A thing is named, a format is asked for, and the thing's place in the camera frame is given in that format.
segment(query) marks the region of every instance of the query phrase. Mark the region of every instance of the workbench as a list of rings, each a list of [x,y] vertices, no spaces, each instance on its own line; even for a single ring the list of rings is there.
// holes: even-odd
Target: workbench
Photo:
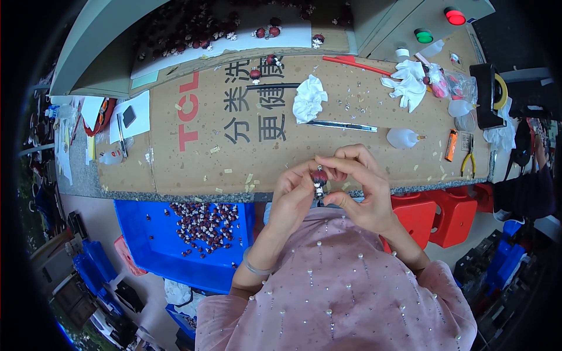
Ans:
[[[475,37],[471,36],[466,28],[461,28],[444,40],[446,45],[443,51],[432,57],[431,62],[436,62],[445,69],[457,70],[467,75],[470,65],[482,62],[478,47],[474,46],[477,45]],[[451,52],[460,56],[460,62],[450,61]],[[360,58],[356,60],[359,63],[386,71],[394,71],[395,63],[392,62]],[[223,66],[216,71],[210,69],[196,74],[200,84],[199,90],[194,93],[199,99],[199,113],[188,123],[183,123],[177,116],[171,117],[170,115],[173,116],[179,112],[185,115],[190,112],[189,92],[187,95],[183,94],[187,98],[186,104],[185,101],[181,102],[180,94],[177,91],[179,86],[193,82],[194,75],[177,78],[151,89],[151,131],[134,137],[134,143],[128,149],[129,157],[120,165],[97,165],[96,162],[86,165],[84,150],[87,137],[84,130],[79,128],[69,151],[74,184],[69,185],[66,178],[59,176],[60,192],[87,197],[164,202],[271,201],[271,190],[277,179],[276,175],[286,167],[290,168],[312,157],[315,152],[330,156],[337,147],[358,142],[367,145],[375,158],[379,160],[381,168],[386,170],[392,193],[421,192],[482,183],[491,179],[494,159],[491,157],[490,148],[483,140],[482,131],[479,129],[473,132],[474,156],[478,169],[474,179],[460,177],[460,164],[466,155],[466,151],[462,150],[461,138],[457,142],[453,162],[449,163],[439,159],[440,153],[444,153],[446,148],[448,131],[454,128],[453,119],[447,113],[447,98],[438,99],[431,93],[426,93],[417,109],[408,113],[407,109],[399,107],[399,98],[392,99],[388,96],[392,90],[381,85],[379,74],[322,61],[321,56],[285,56],[282,58],[282,62],[283,77],[263,78],[260,84],[300,83],[309,74],[315,75],[322,81],[324,90],[328,93],[328,102],[322,103],[324,111],[319,113],[318,120],[338,120],[373,125],[379,127],[379,132],[342,131],[295,125],[292,115],[292,100],[296,95],[294,89],[285,90],[285,106],[267,108],[256,95],[255,98],[247,98],[246,111],[238,111],[236,108],[232,110],[234,106],[231,106],[230,103],[227,103],[223,109],[223,105],[225,105],[223,92],[228,97],[229,89],[233,90],[235,87],[244,87],[251,83],[251,80],[238,80],[235,84],[232,84],[231,81],[226,82],[224,78],[228,78],[226,76],[228,71],[225,69],[227,67]],[[249,63],[250,66],[260,64],[260,60]],[[231,63],[230,66],[232,67],[232,65],[240,66],[240,63]],[[217,98],[213,100],[211,94],[217,94]],[[349,111],[343,109],[346,99],[351,103]],[[217,105],[218,108],[215,108],[210,105],[214,102],[220,107]],[[180,111],[177,109],[178,103],[181,105]],[[358,112],[355,107],[364,108],[366,112]],[[220,116],[211,116],[211,112],[215,112],[215,110],[221,111]],[[282,123],[281,115],[285,115],[284,129],[282,129],[284,133],[277,133],[273,140],[266,140],[265,134],[264,140],[262,140],[259,135],[258,144],[259,136],[255,131],[258,119],[259,126],[262,128],[261,123],[263,126],[266,123],[265,116],[270,115],[279,117],[276,118],[278,119],[278,130]],[[253,134],[248,138],[240,136],[236,139],[236,135],[233,134],[235,125],[232,125],[235,122],[232,122],[231,118],[237,118],[238,121],[255,119],[255,123],[251,122],[252,124],[248,125],[247,129],[241,130],[242,132],[252,130]],[[182,128],[184,134],[197,131],[198,139],[186,142],[183,146],[182,143],[179,143],[178,149],[177,134],[180,125],[185,127],[185,130]],[[387,128],[390,127],[407,127],[421,135],[427,135],[428,138],[420,141],[410,150],[393,149],[386,141]],[[166,140],[165,135],[171,141],[168,145],[162,143],[163,140]],[[295,150],[302,144],[303,138],[307,137],[316,138],[318,141],[305,143],[309,147],[304,150]],[[258,150],[256,147],[248,149],[250,142],[252,145],[255,143],[255,145],[263,147]],[[206,154],[217,146],[220,147],[220,151]],[[107,142],[98,144],[96,153],[111,147],[113,146],[107,145]],[[255,157],[259,157],[258,161],[260,161],[255,169],[243,166],[249,155],[252,154],[252,150],[257,153]],[[223,174],[223,171],[227,169],[232,169],[232,174]],[[469,170],[472,170],[470,162],[467,165],[467,171]],[[246,192],[244,188],[247,185],[244,181],[247,180],[249,173],[254,174],[251,184],[254,180],[260,181],[252,192]],[[446,174],[444,179],[440,179],[442,174]],[[180,175],[180,179],[177,182],[172,181],[172,179],[177,179],[178,175]],[[333,184],[331,191],[342,187],[354,197],[362,195],[360,187],[353,181],[343,186]]]

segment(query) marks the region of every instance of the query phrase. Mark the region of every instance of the hand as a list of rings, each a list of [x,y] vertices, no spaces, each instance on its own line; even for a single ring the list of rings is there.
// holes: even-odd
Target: hand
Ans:
[[[318,169],[313,159],[284,171],[273,191],[267,231],[289,238],[305,219],[314,199],[314,184],[310,174]],[[331,170],[326,170],[333,179]]]
[[[365,199],[361,203],[339,191],[327,195],[324,204],[340,206],[356,225],[383,237],[395,232],[393,229],[399,222],[392,211],[387,175],[363,144],[338,148],[334,157],[316,156],[315,159],[322,166],[334,168],[336,180],[345,180],[349,174],[363,185]]]

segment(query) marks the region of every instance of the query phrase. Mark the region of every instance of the keychain figurine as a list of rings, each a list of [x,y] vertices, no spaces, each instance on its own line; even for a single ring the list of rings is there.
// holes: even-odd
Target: keychain figurine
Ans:
[[[320,200],[324,198],[324,190],[322,187],[328,182],[328,174],[326,171],[322,170],[322,166],[318,166],[318,170],[312,173],[312,182],[314,182],[314,187],[316,188],[316,193],[314,194],[314,199]]]

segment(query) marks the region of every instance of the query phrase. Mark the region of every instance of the pink blouse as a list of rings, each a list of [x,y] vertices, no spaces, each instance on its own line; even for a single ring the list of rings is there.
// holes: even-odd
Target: pink blouse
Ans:
[[[449,267],[416,277],[345,214],[311,209],[253,300],[203,299],[196,350],[470,350],[476,321]]]

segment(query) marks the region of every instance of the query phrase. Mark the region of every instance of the yellow-handled pliers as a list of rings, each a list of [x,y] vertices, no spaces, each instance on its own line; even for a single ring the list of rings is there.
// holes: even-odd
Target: yellow-handled pliers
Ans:
[[[474,179],[474,175],[476,174],[476,162],[474,161],[474,154],[472,153],[473,148],[474,148],[474,136],[472,134],[469,134],[469,137],[468,137],[468,154],[464,158],[463,165],[460,167],[460,176],[461,177],[464,175],[463,174],[464,173],[464,166],[466,166],[466,162],[468,161],[468,158],[470,157],[470,160],[472,161],[472,179]]]

